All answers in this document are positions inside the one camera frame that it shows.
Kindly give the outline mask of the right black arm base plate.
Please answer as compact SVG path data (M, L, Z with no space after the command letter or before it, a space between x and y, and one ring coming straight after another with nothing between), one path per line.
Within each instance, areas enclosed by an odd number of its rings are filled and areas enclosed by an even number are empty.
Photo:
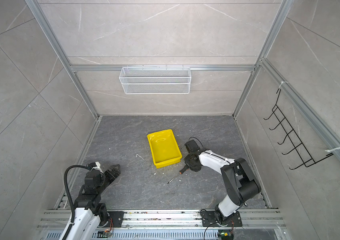
M243 223L239 212L235 212L228 217L224 217L218 211L199 211L204 227L242 227Z

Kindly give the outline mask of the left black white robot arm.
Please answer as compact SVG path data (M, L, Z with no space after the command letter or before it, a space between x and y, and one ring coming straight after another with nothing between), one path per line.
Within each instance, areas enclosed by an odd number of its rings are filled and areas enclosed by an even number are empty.
M84 184L78 197L73 200L69 185L68 173L71 169L85 169ZM108 212L106 204L101 203L103 191L121 174L120 165L112 165L106 171L101 169L99 162L69 166L64 173L64 187L71 210L71 216L61 234L61 240L90 240L97 228L107 228L106 233L112 234L114 228L122 226L124 212Z

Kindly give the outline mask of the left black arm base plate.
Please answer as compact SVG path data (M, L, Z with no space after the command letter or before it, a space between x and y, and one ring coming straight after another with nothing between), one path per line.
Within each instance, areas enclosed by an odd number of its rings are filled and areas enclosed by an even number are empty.
M107 213L101 213L99 228L121 228L125 212L123 211L112 211Z

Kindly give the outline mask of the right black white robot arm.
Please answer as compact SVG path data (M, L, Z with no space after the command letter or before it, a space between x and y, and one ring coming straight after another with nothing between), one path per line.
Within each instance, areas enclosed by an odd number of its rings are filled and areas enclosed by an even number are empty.
M200 148L195 140L185 143L188 155L184 158L185 166L180 171L198 172L208 167L221 174L226 189L225 198L214 211L200 211L205 226L225 226L232 223L242 226L238 210L246 202L261 192L261 185L248 162L243 158L229 159L207 148Z

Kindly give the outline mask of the black orange handled screwdriver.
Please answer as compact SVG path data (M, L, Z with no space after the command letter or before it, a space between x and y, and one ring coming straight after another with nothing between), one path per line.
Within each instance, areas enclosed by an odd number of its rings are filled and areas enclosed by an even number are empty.
M167 184L170 184L171 182L173 182L178 176L182 175L188 169L189 169L189 166L185 165L174 178L172 178L170 181L167 182Z

